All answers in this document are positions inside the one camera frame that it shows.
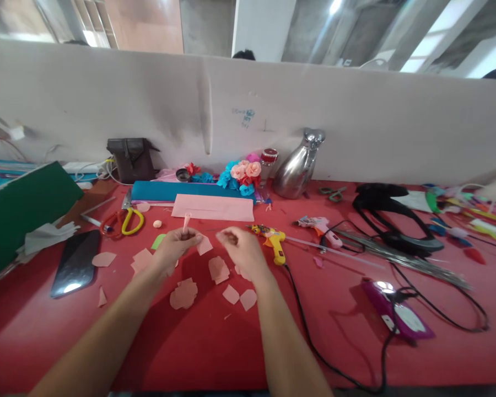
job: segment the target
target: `scissors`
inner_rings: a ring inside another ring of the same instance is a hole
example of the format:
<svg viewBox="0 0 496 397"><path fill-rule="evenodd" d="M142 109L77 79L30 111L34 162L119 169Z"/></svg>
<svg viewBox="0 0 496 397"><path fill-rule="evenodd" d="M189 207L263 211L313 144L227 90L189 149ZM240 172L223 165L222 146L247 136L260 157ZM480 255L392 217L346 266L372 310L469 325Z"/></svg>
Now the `scissors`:
<svg viewBox="0 0 496 397"><path fill-rule="evenodd" d="M338 190L334 190L330 187L321 187L319 192L322 194L329 194L329 200L332 202L340 202L343 200L342 192L347 190L347 186L341 187Z"/></svg>
<svg viewBox="0 0 496 397"><path fill-rule="evenodd" d="M127 191L127 194L125 194L125 198L123 199L123 205L121 206L121 209L114 212L111 216L109 216L107 219L103 221L99 229L101 230L101 233L107 237L110 238L118 238L119 236L123 235L131 235L136 233L138 230L141 229L143 226L143 215L141 212L138 210L135 210L131 206L131 193L132 193L132 188ZM132 218L132 214L135 213L138 218L139 218L139 225L136 226L132 230L127 230L127 226ZM112 226L112 231L110 230L105 230L105 225L107 226Z"/></svg>

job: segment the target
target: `forearm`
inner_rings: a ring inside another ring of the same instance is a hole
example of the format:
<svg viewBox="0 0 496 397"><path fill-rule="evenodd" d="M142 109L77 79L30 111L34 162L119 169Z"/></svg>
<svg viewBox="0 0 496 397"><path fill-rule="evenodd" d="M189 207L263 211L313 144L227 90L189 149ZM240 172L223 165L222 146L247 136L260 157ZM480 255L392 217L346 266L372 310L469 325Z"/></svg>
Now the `forearm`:
<svg viewBox="0 0 496 397"><path fill-rule="evenodd" d="M255 287L270 394L273 397L332 397L274 277L269 275Z"/></svg>
<svg viewBox="0 0 496 397"><path fill-rule="evenodd" d="M139 273L30 396L106 396L162 281Z"/></svg>

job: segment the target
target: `blue paper flower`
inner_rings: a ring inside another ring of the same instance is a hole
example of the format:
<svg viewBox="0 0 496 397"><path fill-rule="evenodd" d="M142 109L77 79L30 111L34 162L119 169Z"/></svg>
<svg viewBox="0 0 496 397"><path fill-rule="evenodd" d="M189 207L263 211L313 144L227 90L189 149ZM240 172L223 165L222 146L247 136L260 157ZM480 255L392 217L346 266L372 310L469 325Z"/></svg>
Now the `blue paper flower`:
<svg viewBox="0 0 496 397"><path fill-rule="evenodd" d="M213 183L213 175L210 173L202 173L203 183Z"/></svg>
<svg viewBox="0 0 496 397"><path fill-rule="evenodd" d="M228 188L232 190L239 190L239 182L236 179L231 178L228 182Z"/></svg>
<svg viewBox="0 0 496 397"><path fill-rule="evenodd" d="M237 165L239 164L239 160L237 161L233 161L233 162L229 162L228 165L226 166L226 171L230 172L231 169L233 168L234 165Z"/></svg>
<svg viewBox="0 0 496 397"><path fill-rule="evenodd" d="M222 174L219 176L217 186L222 186L223 189L226 189L228 187L228 182L230 179L230 171L223 171Z"/></svg>
<svg viewBox="0 0 496 397"><path fill-rule="evenodd" d="M242 185L239 190L241 192L241 196L250 196L255 191L254 184L250 184L248 186Z"/></svg>

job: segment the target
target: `yellow glue gun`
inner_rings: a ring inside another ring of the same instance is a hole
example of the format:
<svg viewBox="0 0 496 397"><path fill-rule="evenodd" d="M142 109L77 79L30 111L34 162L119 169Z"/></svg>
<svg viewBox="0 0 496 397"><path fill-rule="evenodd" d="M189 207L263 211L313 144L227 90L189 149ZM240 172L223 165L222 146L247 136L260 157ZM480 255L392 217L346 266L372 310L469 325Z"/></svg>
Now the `yellow glue gun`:
<svg viewBox="0 0 496 397"><path fill-rule="evenodd" d="M251 228L252 232L255 234L266 237L265 245L274 249L274 263L276 265L283 266L286 260L285 254L283 253L283 248L281 248L281 242L285 240L285 234L283 232L277 232L275 229L268 228L264 225L251 225L248 227Z"/></svg>

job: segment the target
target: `blue paper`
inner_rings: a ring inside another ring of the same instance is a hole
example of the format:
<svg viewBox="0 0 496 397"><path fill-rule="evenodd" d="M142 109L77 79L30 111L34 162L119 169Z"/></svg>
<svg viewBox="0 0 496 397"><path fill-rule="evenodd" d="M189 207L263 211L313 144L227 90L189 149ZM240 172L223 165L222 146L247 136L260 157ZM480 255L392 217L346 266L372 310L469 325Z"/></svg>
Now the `blue paper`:
<svg viewBox="0 0 496 397"><path fill-rule="evenodd" d="M240 191L223 189L216 184L201 185L194 183L136 181L132 187L133 200L175 201L177 194L192 194L197 196L237 197L252 199L256 203L255 195L242 196Z"/></svg>

